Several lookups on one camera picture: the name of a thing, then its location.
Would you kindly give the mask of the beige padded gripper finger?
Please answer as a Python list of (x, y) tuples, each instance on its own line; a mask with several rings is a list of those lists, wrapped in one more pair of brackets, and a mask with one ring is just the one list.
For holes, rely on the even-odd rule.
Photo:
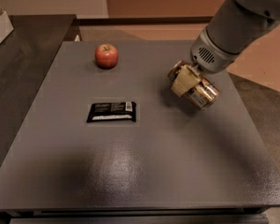
[(178, 63), (170, 72), (170, 81), (172, 91), (181, 97), (195, 87), (201, 78), (191, 70), (188, 64)]

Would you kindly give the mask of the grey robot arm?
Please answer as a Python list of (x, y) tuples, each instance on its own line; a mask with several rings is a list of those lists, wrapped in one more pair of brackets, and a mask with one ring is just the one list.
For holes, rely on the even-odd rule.
[(280, 23), (280, 0), (225, 0), (190, 48), (190, 64), (175, 74), (177, 96), (207, 74), (226, 69), (254, 40)]

